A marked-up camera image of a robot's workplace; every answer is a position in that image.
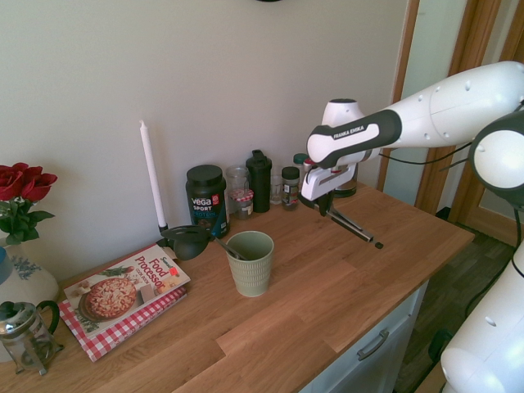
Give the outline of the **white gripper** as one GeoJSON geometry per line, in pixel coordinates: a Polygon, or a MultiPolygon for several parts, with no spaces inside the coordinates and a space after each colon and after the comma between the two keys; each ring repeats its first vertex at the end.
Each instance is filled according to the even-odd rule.
{"type": "Polygon", "coordinates": [[[357,189],[358,165],[342,165],[330,169],[311,169],[305,176],[299,201],[310,209],[317,209],[325,217],[335,197],[350,197],[357,189]]]}

